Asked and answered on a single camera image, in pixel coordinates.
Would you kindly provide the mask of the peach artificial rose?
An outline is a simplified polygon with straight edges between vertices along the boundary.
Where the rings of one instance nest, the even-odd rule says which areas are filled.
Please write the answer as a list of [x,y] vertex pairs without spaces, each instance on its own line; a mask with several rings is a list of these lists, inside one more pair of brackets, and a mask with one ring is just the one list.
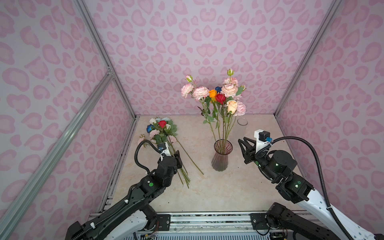
[[226,124],[226,130],[225,130],[225,139],[224,139],[224,147],[226,147],[227,140],[230,134],[231,125],[232,125],[232,118],[235,115],[238,108],[238,102],[235,100],[229,100],[226,103],[226,107],[224,109],[225,111],[225,124]]

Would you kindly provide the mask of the pale pink carnation spray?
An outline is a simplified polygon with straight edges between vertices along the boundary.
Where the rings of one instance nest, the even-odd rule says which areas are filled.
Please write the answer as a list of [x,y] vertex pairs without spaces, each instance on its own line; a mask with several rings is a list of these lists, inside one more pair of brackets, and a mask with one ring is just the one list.
[[149,138],[147,139],[145,135],[141,135],[138,141],[138,145],[140,145],[143,141],[150,141],[153,145],[158,146],[160,143],[167,142],[170,148],[171,155],[174,154],[178,149],[176,148],[176,145],[179,144],[182,150],[185,152],[185,154],[188,156],[192,164],[198,169],[198,171],[204,175],[202,170],[199,168],[199,166],[195,163],[195,161],[191,158],[190,154],[187,152],[187,150],[182,145],[181,141],[177,138],[177,128],[171,127],[170,129],[156,129],[149,133]]

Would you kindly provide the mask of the clear frosted glass vase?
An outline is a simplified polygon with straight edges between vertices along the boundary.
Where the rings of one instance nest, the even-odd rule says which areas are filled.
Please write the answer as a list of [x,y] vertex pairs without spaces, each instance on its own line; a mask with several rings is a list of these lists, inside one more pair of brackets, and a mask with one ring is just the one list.
[[248,121],[245,118],[238,118],[236,120],[230,136],[230,142],[233,145],[237,145],[238,140],[243,139],[246,133],[247,125],[248,125]]

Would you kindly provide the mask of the orange artificial rose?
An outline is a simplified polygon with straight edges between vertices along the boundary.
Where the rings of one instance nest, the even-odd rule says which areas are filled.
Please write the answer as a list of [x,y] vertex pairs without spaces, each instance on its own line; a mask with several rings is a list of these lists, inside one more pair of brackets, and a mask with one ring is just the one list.
[[218,140],[221,139],[221,134],[220,134],[220,120],[219,120],[219,116],[220,116],[220,105],[219,103],[217,102],[217,99],[216,99],[216,96],[217,96],[217,91],[216,90],[210,90],[210,98],[211,98],[211,104],[214,106],[213,108],[213,117],[216,119],[216,130],[218,131]]

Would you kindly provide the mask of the pink rosebud spray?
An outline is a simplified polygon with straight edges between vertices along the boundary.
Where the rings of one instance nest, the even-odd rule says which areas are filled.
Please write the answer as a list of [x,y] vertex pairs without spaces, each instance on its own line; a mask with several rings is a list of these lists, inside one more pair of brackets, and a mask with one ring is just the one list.
[[235,72],[232,69],[227,70],[228,78],[224,80],[224,85],[222,87],[221,93],[226,97],[225,105],[229,100],[235,100],[234,97],[237,95],[237,92],[239,90],[238,81],[233,78],[234,73]]

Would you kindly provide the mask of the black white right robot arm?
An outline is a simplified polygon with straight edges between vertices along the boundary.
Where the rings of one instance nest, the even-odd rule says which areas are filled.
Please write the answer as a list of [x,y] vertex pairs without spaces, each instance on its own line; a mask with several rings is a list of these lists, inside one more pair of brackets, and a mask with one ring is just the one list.
[[[286,151],[270,148],[282,140],[296,140],[304,143],[312,152],[317,165],[321,191],[302,176],[294,172],[296,160]],[[310,240],[382,240],[382,234],[374,234],[340,212],[329,200],[319,156],[315,148],[306,140],[294,137],[263,138],[264,147],[256,140],[244,137],[239,139],[245,164],[255,163],[262,175],[276,185],[278,193],[287,201],[297,204],[316,217],[322,225],[319,226],[292,211],[274,203],[267,211],[265,219],[271,228],[286,228]]]

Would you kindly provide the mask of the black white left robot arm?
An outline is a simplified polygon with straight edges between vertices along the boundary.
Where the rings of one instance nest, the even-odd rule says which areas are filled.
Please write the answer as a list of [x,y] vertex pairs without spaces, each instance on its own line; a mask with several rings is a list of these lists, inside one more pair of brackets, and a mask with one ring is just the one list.
[[128,194],[117,204],[83,225],[73,223],[67,230],[66,240],[112,240],[117,239],[118,231],[132,234],[142,229],[152,229],[156,225],[157,213],[150,206],[172,183],[173,176],[183,167],[180,152],[164,156],[158,167],[141,181],[132,185]]

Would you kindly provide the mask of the pink ribbed glass vase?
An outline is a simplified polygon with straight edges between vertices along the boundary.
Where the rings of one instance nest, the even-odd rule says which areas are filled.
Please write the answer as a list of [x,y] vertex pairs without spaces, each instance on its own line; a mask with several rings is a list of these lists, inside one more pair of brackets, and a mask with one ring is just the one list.
[[229,154],[233,151],[233,145],[227,140],[217,140],[214,144],[215,155],[211,161],[214,170],[223,172],[229,164]]

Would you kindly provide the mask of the small red artificial rose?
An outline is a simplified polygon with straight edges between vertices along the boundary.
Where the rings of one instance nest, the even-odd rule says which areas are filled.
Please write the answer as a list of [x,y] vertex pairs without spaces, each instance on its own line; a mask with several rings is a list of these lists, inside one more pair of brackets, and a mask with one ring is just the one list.
[[225,130],[226,130],[226,124],[225,124],[225,111],[224,111],[224,108],[225,108],[225,102],[226,102],[226,97],[225,95],[221,94],[221,93],[218,93],[215,97],[216,99],[216,102],[217,102],[217,110],[218,110],[218,118],[221,119],[221,132],[222,132],[222,136],[221,136],[221,139],[225,139]]

